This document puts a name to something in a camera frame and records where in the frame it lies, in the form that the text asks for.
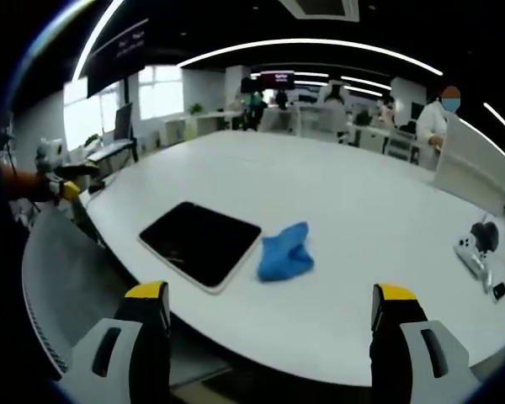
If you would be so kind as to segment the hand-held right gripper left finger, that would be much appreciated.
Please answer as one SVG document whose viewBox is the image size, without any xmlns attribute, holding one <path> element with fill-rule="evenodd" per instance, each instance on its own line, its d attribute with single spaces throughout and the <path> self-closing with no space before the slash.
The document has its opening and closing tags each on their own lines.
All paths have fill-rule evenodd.
<svg viewBox="0 0 505 404">
<path fill-rule="evenodd" d="M 139 284 L 74 346 L 58 385 L 70 403 L 168 403 L 168 283 Z"/>
</svg>

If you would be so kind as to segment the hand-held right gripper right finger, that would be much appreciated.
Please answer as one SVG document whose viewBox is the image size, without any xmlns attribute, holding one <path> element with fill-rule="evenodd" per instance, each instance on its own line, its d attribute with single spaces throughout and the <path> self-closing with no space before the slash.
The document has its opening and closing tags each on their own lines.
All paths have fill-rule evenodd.
<svg viewBox="0 0 505 404">
<path fill-rule="evenodd" d="M 466 348 L 410 290 L 374 285 L 371 332 L 373 403 L 464 403 L 479 389 Z"/>
</svg>

